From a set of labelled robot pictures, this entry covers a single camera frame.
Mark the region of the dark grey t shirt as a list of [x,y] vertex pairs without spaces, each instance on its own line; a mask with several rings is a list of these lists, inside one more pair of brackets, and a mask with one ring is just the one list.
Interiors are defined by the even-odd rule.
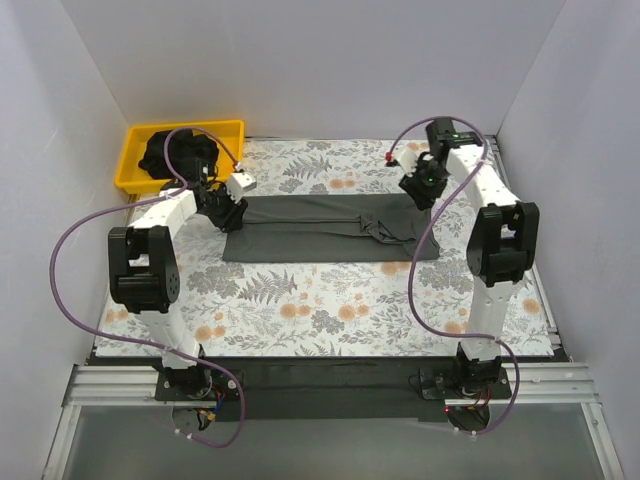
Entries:
[[257,196],[222,259],[239,263],[409,261],[431,220],[405,194]]

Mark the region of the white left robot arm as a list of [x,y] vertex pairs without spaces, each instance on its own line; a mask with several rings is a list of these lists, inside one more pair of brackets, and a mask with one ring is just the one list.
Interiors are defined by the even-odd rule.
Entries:
[[165,386],[191,400],[236,400],[238,382],[201,363],[204,347],[188,332],[178,300],[181,278],[173,239],[191,217],[202,215],[223,233],[242,228],[245,195],[255,178],[238,170],[220,182],[201,160],[182,178],[164,183],[149,210],[108,234],[112,300],[140,320],[160,346]]

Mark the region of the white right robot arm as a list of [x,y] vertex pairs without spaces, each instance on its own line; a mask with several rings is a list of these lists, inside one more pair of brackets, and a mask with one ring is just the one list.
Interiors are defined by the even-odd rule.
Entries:
[[429,151],[416,154],[391,148],[388,164],[403,170],[399,183],[421,211],[441,198],[447,182],[458,182],[476,213],[466,248],[474,280],[468,329],[453,334],[455,356],[441,367],[418,373],[418,388],[426,399],[448,393],[475,397],[504,383],[501,355],[511,350],[502,339],[514,288],[534,263],[540,212],[533,202],[521,201],[492,167],[490,147],[475,126],[459,132],[457,117],[435,116],[420,121]]

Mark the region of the black t shirt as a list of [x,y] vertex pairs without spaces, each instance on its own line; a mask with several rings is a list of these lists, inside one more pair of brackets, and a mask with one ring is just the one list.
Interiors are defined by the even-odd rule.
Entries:
[[[145,152],[138,162],[138,167],[154,180],[175,177],[164,156],[166,139],[170,133],[170,130],[154,133],[147,141]],[[196,134],[191,129],[180,130],[169,140],[168,156],[172,168],[184,179],[192,181],[204,169],[209,175],[215,173],[219,147],[205,134]]]

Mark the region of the yellow plastic bin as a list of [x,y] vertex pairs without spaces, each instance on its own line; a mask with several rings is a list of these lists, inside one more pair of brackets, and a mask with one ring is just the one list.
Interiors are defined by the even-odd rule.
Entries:
[[174,130],[183,127],[203,128],[217,136],[234,155],[242,161],[245,122],[240,119],[215,120],[200,122],[141,124],[131,127],[125,138],[119,164],[114,176],[116,187],[131,195],[156,193],[165,180],[155,180],[146,171],[138,167],[143,158],[148,140],[160,131]]

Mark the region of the floral patterned table mat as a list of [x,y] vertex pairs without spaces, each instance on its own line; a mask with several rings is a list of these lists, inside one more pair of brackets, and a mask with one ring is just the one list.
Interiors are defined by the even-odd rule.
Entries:
[[[248,140],[243,164],[256,194],[388,194],[400,172],[381,140]],[[438,259],[238,264],[226,238],[195,216],[174,250],[188,332],[211,356],[449,356],[468,326],[473,279],[466,245],[476,214],[450,182],[434,235]]]

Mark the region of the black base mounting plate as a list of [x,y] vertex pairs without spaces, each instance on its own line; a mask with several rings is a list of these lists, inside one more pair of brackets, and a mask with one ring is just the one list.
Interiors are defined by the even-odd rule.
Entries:
[[249,420],[413,418],[444,422],[447,401],[507,400],[505,370],[491,374],[459,367],[453,357],[228,357],[218,359],[211,385],[195,395],[160,372],[155,398],[187,406],[224,402],[221,421],[240,407]]

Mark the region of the aluminium front rail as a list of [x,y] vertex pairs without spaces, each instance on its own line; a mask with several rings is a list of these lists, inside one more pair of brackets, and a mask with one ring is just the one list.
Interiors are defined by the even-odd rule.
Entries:
[[[525,363],[519,367],[520,404],[598,403],[589,368],[584,363]],[[159,373],[149,366],[80,366],[69,380],[65,406],[187,406],[186,398],[156,397],[163,388]]]

